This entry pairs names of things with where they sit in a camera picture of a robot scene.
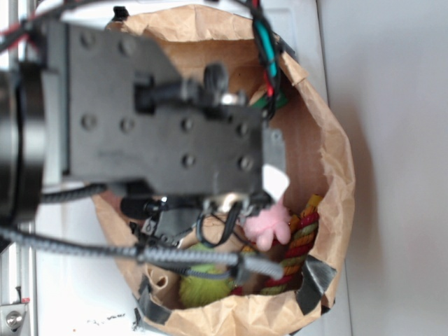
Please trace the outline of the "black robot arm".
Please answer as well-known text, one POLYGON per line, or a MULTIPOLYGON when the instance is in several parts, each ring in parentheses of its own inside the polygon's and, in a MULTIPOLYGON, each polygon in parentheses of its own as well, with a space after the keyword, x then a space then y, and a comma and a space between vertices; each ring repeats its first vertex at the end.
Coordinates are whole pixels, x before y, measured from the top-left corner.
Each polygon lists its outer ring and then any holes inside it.
POLYGON ((154 40, 49 19, 20 32, 38 57, 1 73, 1 217, 35 217, 63 180, 106 188, 151 239, 175 245, 198 216, 255 216, 290 181, 266 110, 228 90, 222 64, 183 76, 154 40))

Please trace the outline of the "black white-taped gripper finger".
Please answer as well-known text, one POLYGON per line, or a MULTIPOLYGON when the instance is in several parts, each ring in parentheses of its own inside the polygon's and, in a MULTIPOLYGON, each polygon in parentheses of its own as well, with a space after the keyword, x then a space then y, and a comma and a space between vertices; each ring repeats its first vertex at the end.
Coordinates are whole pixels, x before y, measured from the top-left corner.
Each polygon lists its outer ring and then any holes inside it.
POLYGON ((262 166, 262 187, 274 203, 280 201, 289 185, 290 179, 283 170, 271 164, 262 166))

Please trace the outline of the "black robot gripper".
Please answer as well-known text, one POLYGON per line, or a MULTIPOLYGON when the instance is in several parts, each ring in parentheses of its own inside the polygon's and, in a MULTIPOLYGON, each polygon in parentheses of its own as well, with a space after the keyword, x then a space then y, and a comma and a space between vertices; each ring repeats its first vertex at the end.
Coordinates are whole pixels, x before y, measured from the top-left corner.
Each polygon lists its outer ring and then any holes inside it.
POLYGON ((285 172, 266 111, 231 94, 222 64, 183 77, 152 39, 51 21, 44 27, 43 184, 104 183, 141 238, 176 246, 213 213, 237 221, 270 208, 263 165, 285 172))

